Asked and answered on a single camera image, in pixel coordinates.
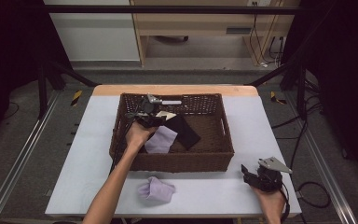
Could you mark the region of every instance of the lavender cloth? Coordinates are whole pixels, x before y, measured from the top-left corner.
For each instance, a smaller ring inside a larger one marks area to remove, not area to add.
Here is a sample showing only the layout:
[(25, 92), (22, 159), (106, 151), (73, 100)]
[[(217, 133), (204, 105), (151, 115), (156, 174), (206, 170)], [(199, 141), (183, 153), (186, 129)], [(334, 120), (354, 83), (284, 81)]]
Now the lavender cloth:
[(169, 203), (172, 195), (175, 193), (175, 186), (164, 184), (155, 176), (148, 178), (149, 183), (138, 188), (138, 193), (147, 200)]
[(148, 153), (168, 153), (175, 141), (177, 133), (173, 130), (160, 126), (154, 135), (145, 143)]

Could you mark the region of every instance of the wooden table edge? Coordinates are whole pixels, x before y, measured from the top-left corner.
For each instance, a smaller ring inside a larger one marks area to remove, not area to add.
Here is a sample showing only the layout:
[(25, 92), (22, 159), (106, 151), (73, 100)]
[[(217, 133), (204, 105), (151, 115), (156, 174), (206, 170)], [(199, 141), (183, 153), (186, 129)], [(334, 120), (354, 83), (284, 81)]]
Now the wooden table edge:
[(100, 85), (95, 87), (92, 95), (120, 95), (123, 92), (166, 95), (221, 93), (227, 96), (258, 96), (254, 86), (239, 85)]

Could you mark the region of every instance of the black cable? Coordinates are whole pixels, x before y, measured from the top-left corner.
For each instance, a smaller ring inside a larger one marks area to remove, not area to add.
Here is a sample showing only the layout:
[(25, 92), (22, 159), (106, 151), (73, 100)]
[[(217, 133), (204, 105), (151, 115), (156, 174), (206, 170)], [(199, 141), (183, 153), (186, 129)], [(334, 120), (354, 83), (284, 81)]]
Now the black cable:
[(281, 46), (279, 48), (279, 65), (281, 65), (281, 59), (283, 57), (283, 36), (280, 37), (280, 40), (281, 40)]
[(251, 39), (250, 39), (250, 45), (251, 45), (252, 51), (253, 51), (254, 54), (255, 54), (255, 50), (254, 50), (253, 47), (252, 47), (252, 33), (253, 33), (253, 31), (255, 31), (255, 37), (256, 37), (256, 40), (257, 40), (257, 43), (258, 43), (258, 47), (260, 48), (261, 58), (266, 62), (266, 64), (274, 63), (274, 62), (270, 62), (270, 61), (268, 61), (268, 60), (266, 60), (266, 59), (264, 58), (263, 50), (261, 49), (260, 39), (258, 38), (258, 34), (257, 34), (257, 29), (255, 28), (255, 23), (256, 23), (256, 21), (257, 21), (257, 14), (255, 14), (253, 30), (252, 30), (252, 32), (251, 32)]
[(280, 138), (280, 137), (276, 137), (275, 139), (277, 140), (294, 140), (297, 139), (298, 137), (285, 137), (285, 138)]
[(309, 85), (307, 85), (307, 84), (305, 84), (305, 91), (310, 91), (310, 92), (313, 92), (313, 93), (319, 93), (319, 92), (317, 92), (317, 91), (315, 91), (315, 89), (314, 88), (312, 88), (311, 86), (309, 86)]
[(292, 155), (292, 159), (290, 160), (290, 169), (293, 170), (293, 164), (294, 164), (294, 161), (295, 161), (295, 157), (296, 157), (296, 154), (297, 154), (297, 151), (298, 151), (298, 146), (300, 144), (300, 140), (301, 140), (301, 136), (304, 134), (304, 132), (307, 130), (307, 126), (308, 126), (308, 123), (307, 121), (304, 122), (303, 124), (303, 127), (301, 128), (301, 132), (300, 134), (298, 135), (298, 139), (296, 141), (296, 146), (295, 146), (295, 150), (293, 151), (293, 155)]
[(19, 109), (20, 109), (20, 106), (19, 106), (18, 104), (14, 103), (14, 102), (10, 102), (10, 104), (15, 105), (17, 108), (16, 108), (16, 110), (15, 110), (13, 113), (11, 113), (9, 116), (7, 116), (7, 117), (5, 117), (5, 118), (3, 118), (3, 119), (11, 118), (11, 117), (12, 117), (13, 115), (15, 115), (15, 114), (19, 111)]
[(270, 58), (275, 58), (272, 56), (272, 52), (271, 52), (271, 48), (272, 48), (272, 45), (274, 44), (274, 42), (275, 42), (275, 36), (272, 37), (271, 44), (269, 45), (269, 49), (268, 49), (268, 54), (269, 54)]
[(311, 81), (309, 81), (308, 79), (305, 79), (305, 84), (310, 88), (311, 91), (319, 94), (321, 92), (321, 90), (319, 89), (319, 87), (312, 83)]
[[(307, 104), (310, 99), (316, 98), (316, 97), (319, 97), (319, 95), (312, 95), (312, 96), (310, 96), (310, 97), (305, 101), (305, 104)], [(309, 109), (307, 109), (308, 115), (311, 114), (311, 113), (314, 111), (313, 109), (317, 108), (318, 105), (322, 105), (322, 104), (321, 104), (321, 103), (317, 103), (317, 104), (311, 106)], [(299, 119), (299, 118), (301, 118), (301, 117), (300, 117), (300, 116), (296, 116), (296, 117), (294, 117), (294, 118), (292, 118), (292, 119), (289, 119), (289, 120), (287, 120), (287, 121), (285, 121), (285, 122), (283, 122), (283, 123), (281, 123), (281, 124), (277, 124), (277, 125), (271, 126), (271, 129), (280, 128), (280, 127), (282, 127), (282, 126), (284, 126), (284, 125), (286, 125), (286, 124), (289, 124), (289, 123), (292, 123), (292, 122), (296, 121), (296, 120)]]
[(307, 203), (307, 204), (309, 204), (310, 206), (316, 207), (316, 208), (326, 208), (326, 207), (328, 207), (328, 206), (330, 205), (330, 203), (331, 203), (330, 194), (328, 193), (327, 189), (326, 189), (323, 185), (321, 185), (321, 184), (319, 184), (319, 183), (317, 183), (317, 182), (313, 182), (313, 181), (304, 182), (303, 184), (300, 185), (300, 187), (298, 187), (297, 192), (300, 192), (300, 193), (301, 193), (301, 190), (304, 188), (304, 186), (307, 186), (307, 185), (316, 185), (316, 186), (320, 187), (320, 188), (324, 191), (324, 193), (326, 194), (326, 196), (327, 196), (327, 202), (324, 203), (324, 204), (311, 203), (310, 201), (306, 200), (306, 199), (303, 197), (303, 195), (301, 194), (301, 198), (300, 198), (300, 199), (301, 199), (304, 203)]
[(303, 216), (302, 213), (300, 213), (300, 216), (301, 216), (301, 219), (302, 219), (303, 223), (304, 223), (304, 224), (307, 224), (307, 220), (305, 220), (305, 218), (304, 218), (304, 216)]
[(279, 192), (281, 193), (281, 195), (283, 196), (285, 202), (286, 202), (286, 206), (285, 206), (285, 209), (284, 209), (284, 213), (283, 215), (281, 216), (281, 223), (283, 223), (287, 217), (289, 216), (289, 213), (290, 213), (290, 203), (289, 203), (289, 190), (287, 190), (287, 187), (283, 184), (282, 182), (282, 185), (284, 186), (284, 188), (286, 189), (286, 194), (284, 194), (283, 190), (282, 189), (279, 189)]

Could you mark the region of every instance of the table surface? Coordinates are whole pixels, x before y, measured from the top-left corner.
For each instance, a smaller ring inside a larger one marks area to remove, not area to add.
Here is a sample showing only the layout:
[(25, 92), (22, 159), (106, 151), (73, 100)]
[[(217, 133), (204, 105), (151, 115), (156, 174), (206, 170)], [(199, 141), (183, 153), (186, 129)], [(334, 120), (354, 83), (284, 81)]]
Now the table surface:
[[(222, 93), (234, 147), (226, 172), (163, 173), (129, 172), (115, 217), (260, 217), (259, 203), (242, 180), (241, 164), (256, 173), (258, 159), (274, 156), (283, 162), (261, 99), (248, 86), (102, 85), (95, 88), (80, 122), (75, 140), (62, 167), (46, 214), (53, 217), (84, 216), (92, 199), (109, 175), (109, 148), (119, 95), (126, 93)], [(288, 174), (290, 216), (301, 213)], [(170, 203), (140, 198), (137, 189), (156, 176), (175, 185)]]

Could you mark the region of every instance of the brown wicker basket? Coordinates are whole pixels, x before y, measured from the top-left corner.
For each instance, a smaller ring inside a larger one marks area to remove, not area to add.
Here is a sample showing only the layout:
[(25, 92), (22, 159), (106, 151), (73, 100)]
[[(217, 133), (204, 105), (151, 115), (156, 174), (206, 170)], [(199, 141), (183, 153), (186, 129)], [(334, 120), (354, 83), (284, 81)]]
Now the brown wicker basket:
[[(117, 110), (117, 118), (109, 154), (113, 158), (120, 136), (125, 132), (129, 119), (145, 94), (123, 93)], [(221, 94), (155, 95), (162, 100), (181, 100), (181, 105), (161, 105), (160, 110), (181, 114), (188, 125), (200, 136), (199, 142), (186, 150), (175, 141), (166, 154), (138, 153), (132, 163), (132, 171), (161, 172), (212, 172), (226, 171), (234, 155)], [(126, 147), (118, 150), (118, 158)]]

